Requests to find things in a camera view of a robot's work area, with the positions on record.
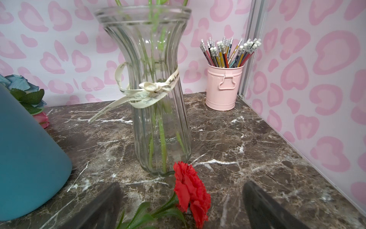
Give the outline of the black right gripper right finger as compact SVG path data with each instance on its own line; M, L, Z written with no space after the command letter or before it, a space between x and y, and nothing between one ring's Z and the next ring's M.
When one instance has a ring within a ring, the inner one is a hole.
M252 229L307 229L253 181L244 184L243 201Z

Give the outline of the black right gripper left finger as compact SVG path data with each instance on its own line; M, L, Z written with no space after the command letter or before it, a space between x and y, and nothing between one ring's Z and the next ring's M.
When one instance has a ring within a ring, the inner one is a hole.
M122 198L119 183L113 182L60 228L115 229Z

